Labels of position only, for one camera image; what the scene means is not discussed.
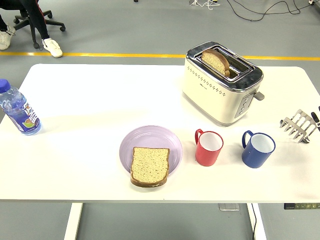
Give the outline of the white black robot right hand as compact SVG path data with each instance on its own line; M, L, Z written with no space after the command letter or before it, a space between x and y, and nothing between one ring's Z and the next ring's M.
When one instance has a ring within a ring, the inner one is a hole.
M316 123L317 129L320 131L320 120L319 120L317 114L314 111L312 111L310 114L311 114L311 117L313 118L314 122Z

